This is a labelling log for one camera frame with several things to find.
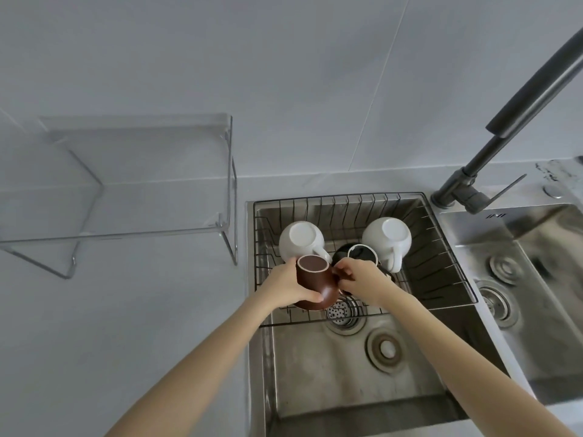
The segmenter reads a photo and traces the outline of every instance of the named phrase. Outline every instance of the sink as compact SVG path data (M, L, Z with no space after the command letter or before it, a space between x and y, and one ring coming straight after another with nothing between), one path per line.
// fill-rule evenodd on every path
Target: sink
M442 229L543 404L583 397L583 214L573 203L444 212Z
M472 285L421 193L250 203L250 288L283 263L279 235L289 223L316 224L333 253L383 216L404 220L413 238L393 279L506 372ZM468 418L394 317L352 297L322 312L275 310L251 340L249 368L251 436L359 437Z

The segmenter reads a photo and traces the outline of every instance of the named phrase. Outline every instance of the wire dish rack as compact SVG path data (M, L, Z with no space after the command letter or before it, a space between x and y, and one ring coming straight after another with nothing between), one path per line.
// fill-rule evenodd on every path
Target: wire dish rack
M428 309L476 303L475 294L422 193L375 193L259 201L253 205L255 290L274 266L283 263L279 253L282 230L295 221L310 221L324 234L324 248L332 256L349 242L360 242L364 229L381 217L403 220L412 235L412 246L403 267L392 278ZM336 319L343 309L343 296L334 313L306 311L293 305L272 312L262 326L322 322ZM346 319L388 313L361 302L361 309L345 308Z

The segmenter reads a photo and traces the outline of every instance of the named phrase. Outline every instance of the drain strainer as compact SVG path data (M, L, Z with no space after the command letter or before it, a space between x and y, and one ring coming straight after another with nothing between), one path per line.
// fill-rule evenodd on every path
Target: drain strainer
M401 337L392 330L376 328L366 339L368 360L380 371L394 373L404 366L404 346Z
M518 303L508 290L492 281L478 281L476 285L500 328L509 328L518 321Z
M350 336L358 333L367 314L364 304L353 296L340 296L338 301L326 309L326 317L330 322L326 326L337 334Z
M524 276L521 266L512 257L492 256L488 265L494 277L509 285L515 285Z

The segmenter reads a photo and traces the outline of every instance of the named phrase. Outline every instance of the tile grout line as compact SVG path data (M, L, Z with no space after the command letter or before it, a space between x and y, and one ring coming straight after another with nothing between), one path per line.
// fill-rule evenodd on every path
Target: tile grout line
M403 18L404 18L404 13L407 10L407 6L409 6L409 0L407 0L404 4L403 13L401 14L401 18L399 19L399 23L397 25L397 30L395 31L395 35L393 36L393 41L390 42L389 51L387 52L387 58L385 59L385 63L383 64L383 69L381 70L381 76L378 78L377 86L374 89L373 99L370 102L370 106L368 107L368 111L366 112L366 116L364 117L363 128L360 131L359 140L356 143L356 147L354 147L354 152L352 154L352 158L350 159L350 164L348 165L348 169L346 170L347 172L350 171L350 168L352 167L352 163L354 162L354 157L356 156L356 151L358 150L358 147L360 145L360 140L363 137L364 128L366 127L366 122L368 121L368 115L370 114L370 110L373 108L374 99L377 97L378 88L381 86L381 81L383 80L383 75L385 74L385 68L387 67L387 63L389 61L390 51L393 50L393 45L395 44L395 41L397 40L397 35L399 33L399 29L401 28L401 23L402 23Z

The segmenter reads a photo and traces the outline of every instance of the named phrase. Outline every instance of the black faucet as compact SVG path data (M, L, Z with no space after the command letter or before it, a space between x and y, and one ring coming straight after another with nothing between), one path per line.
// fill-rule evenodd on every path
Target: black faucet
M476 214L522 180L522 175L493 198L473 187L477 173L502 150L516 134L539 113L581 69L583 69L583 28L573 35L488 123L486 130L494 136L465 167L431 195L437 207L448 208L457 201Z

